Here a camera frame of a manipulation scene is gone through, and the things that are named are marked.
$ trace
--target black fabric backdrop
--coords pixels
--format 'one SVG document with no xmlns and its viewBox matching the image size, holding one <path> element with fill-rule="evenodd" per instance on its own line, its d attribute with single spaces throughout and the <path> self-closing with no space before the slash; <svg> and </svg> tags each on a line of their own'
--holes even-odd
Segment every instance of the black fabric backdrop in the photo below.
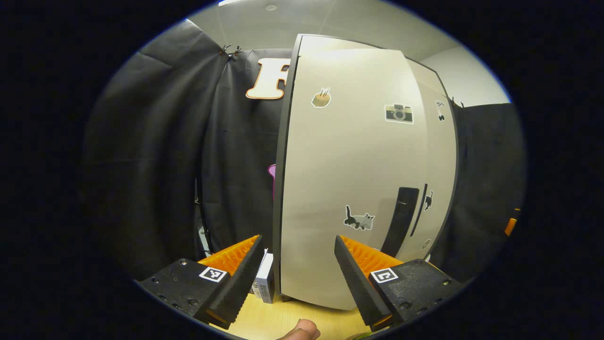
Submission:
<svg viewBox="0 0 604 340">
<path fill-rule="evenodd" d="M 108 84 L 88 123 L 84 199 L 109 253 L 137 280 L 178 258 L 203 258 L 194 180 L 214 251 L 256 234 L 272 244 L 272 177 L 282 100 L 248 99 L 263 57 L 229 58 L 190 21 L 158 36 Z M 278 88 L 283 90 L 280 82 Z M 465 281 L 507 238 L 524 178 L 512 105 L 456 108 L 460 173 L 431 261 Z"/>
</svg>

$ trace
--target white wall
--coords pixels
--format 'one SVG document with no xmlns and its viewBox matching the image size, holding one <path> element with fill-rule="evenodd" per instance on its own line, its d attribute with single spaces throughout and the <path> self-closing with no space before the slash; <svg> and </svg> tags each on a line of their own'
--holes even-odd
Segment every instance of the white wall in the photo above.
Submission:
<svg viewBox="0 0 604 340">
<path fill-rule="evenodd" d="M 499 80 L 466 48 L 454 47 L 420 61 L 438 72 L 457 105 L 509 103 Z"/>
</svg>

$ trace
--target metal clip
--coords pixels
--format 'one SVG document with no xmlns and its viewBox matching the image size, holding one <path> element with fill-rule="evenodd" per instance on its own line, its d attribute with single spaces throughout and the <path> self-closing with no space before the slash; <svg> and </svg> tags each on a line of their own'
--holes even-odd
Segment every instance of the metal clip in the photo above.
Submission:
<svg viewBox="0 0 604 340">
<path fill-rule="evenodd" d="M 224 45 L 224 46 L 222 47 L 222 50 L 219 52 L 219 54 L 222 54 L 222 53 L 226 52 L 226 51 L 227 51 L 227 48 L 229 48 L 229 47 L 231 47 L 231 46 L 233 46 L 233 45 L 232 45 L 232 44 L 229 44 L 229 46 Z"/>
<path fill-rule="evenodd" d="M 235 52 L 228 55 L 229 59 L 231 59 L 233 56 L 238 55 L 239 52 L 241 52 L 241 48 L 239 47 L 239 45 L 237 45 L 237 49 L 235 50 Z"/>
</svg>

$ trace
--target ceiling light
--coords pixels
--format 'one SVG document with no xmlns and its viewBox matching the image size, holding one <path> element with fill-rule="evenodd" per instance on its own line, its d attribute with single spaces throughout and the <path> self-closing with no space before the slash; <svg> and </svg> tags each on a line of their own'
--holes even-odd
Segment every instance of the ceiling light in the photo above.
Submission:
<svg viewBox="0 0 604 340">
<path fill-rule="evenodd" d="M 228 4 L 232 4 L 234 2 L 237 2 L 239 0 L 223 0 L 218 2 L 218 7 L 224 6 L 224 5 L 228 5 Z"/>
</svg>

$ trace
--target orange object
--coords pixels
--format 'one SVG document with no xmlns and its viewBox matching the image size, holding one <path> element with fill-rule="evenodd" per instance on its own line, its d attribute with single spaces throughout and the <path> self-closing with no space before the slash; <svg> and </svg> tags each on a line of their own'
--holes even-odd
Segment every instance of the orange object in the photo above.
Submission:
<svg viewBox="0 0 604 340">
<path fill-rule="evenodd" d="M 510 221 L 507 223 L 507 227 L 506 227 L 506 235 L 510 236 L 510 234 L 512 233 L 512 230 L 514 229 L 514 227 L 516 226 L 516 219 L 515 218 L 510 218 Z"/>
<path fill-rule="evenodd" d="M 239 267 L 239 264 L 241 264 L 241 261 L 243 261 L 245 255 L 254 245 L 254 242 L 258 236 L 259 235 L 250 237 L 245 241 L 241 241 L 228 248 L 224 248 L 218 253 L 214 253 L 212 256 L 198 261 L 198 263 L 208 267 L 225 270 L 231 274 L 231 276 L 233 276 Z"/>
<path fill-rule="evenodd" d="M 375 270 L 386 269 L 403 264 L 402 261 L 386 255 L 379 250 L 373 249 L 342 235 L 340 235 L 340 237 L 344 241 L 346 248 L 348 248 L 349 252 L 352 254 L 352 257 L 355 259 L 356 264 L 361 269 L 361 272 L 363 272 L 363 275 L 365 275 L 368 280 L 369 274 Z"/>
<path fill-rule="evenodd" d="M 384 319 L 381 319 L 380 321 L 374 323 L 373 327 L 379 327 L 382 324 L 389 324 L 389 323 L 391 323 L 390 319 L 392 319 L 392 314 L 390 314 L 390 315 L 386 316 Z"/>
</svg>

